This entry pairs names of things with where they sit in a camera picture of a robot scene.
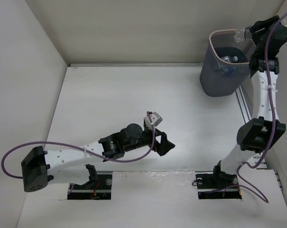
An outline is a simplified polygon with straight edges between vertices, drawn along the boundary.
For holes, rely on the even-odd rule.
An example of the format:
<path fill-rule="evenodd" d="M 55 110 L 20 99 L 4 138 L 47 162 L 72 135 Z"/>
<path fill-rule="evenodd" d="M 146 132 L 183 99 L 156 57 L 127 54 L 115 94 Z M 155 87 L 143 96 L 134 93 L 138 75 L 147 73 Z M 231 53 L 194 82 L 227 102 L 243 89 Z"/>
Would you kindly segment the small dark label bottle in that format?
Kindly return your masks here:
<path fill-rule="evenodd" d="M 238 43 L 244 41 L 252 41 L 252 33 L 249 27 L 246 28 L 237 28 L 234 34 L 234 40 Z"/>

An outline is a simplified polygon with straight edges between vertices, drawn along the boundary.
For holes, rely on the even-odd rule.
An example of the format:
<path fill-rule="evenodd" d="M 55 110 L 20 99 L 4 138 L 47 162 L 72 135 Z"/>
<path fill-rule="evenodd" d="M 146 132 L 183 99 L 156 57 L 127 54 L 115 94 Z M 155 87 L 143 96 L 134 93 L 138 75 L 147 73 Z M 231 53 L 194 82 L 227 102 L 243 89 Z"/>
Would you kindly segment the green-blue label clear bottle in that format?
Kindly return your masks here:
<path fill-rule="evenodd" d="M 224 56 L 221 58 L 224 62 L 227 63 L 236 63 L 239 59 L 237 56 Z M 218 63 L 218 72 L 221 72 L 226 75 L 231 75 L 233 73 L 233 68 L 229 66 L 225 66 L 223 64 Z"/>

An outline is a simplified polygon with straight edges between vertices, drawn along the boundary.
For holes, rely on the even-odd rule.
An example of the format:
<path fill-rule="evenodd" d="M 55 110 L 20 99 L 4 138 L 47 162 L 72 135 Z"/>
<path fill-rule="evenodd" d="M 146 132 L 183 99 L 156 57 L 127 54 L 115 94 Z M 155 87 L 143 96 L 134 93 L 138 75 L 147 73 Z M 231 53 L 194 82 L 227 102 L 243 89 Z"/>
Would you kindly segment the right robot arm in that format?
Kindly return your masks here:
<path fill-rule="evenodd" d="M 253 113 L 251 120 L 238 130 L 235 147 L 214 167 L 211 182 L 216 187 L 232 182 L 239 166 L 257 153 L 266 154 L 286 131 L 286 125 L 280 122 L 276 110 L 277 54 L 287 42 L 287 26 L 281 21 L 279 16 L 257 21 L 245 28 L 243 35 L 236 36 L 255 44 L 249 61 Z"/>

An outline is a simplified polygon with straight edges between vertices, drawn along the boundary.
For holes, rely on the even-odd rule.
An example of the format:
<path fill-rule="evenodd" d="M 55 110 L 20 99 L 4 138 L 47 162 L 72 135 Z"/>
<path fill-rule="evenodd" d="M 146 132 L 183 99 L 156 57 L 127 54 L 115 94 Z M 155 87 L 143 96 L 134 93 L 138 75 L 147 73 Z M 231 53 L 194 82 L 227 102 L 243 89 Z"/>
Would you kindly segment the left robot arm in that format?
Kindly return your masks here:
<path fill-rule="evenodd" d="M 35 192 L 57 183 L 93 189 L 99 182 L 96 163 L 110 159 L 122 163 L 126 152 L 146 146 L 159 156 L 175 147 L 165 132 L 136 123 L 80 149 L 45 151 L 37 146 L 21 162 L 24 191 Z"/>

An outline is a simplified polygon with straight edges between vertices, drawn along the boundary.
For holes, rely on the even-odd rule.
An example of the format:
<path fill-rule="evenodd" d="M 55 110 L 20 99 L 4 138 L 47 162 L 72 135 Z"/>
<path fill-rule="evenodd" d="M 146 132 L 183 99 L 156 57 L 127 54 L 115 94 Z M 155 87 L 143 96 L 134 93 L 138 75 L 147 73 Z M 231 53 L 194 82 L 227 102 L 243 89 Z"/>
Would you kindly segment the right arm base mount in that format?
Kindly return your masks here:
<path fill-rule="evenodd" d="M 199 200 L 242 199 L 236 175 L 220 177 L 213 172 L 196 172 L 192 182 Z"/>

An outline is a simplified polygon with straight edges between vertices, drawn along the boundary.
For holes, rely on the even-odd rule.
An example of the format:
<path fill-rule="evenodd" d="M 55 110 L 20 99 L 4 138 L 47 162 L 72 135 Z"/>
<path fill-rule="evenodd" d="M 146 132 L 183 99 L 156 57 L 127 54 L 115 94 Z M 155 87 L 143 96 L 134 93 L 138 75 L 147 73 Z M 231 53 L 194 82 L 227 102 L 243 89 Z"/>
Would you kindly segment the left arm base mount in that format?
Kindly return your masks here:
<path fill-rule="evenodd" d="M 112 187 L 112 171 L 97 171 L 93 165 L 87 164 L 88 177 L 84 184 L 70 183 L 68 200 L 110 200 Z"/>

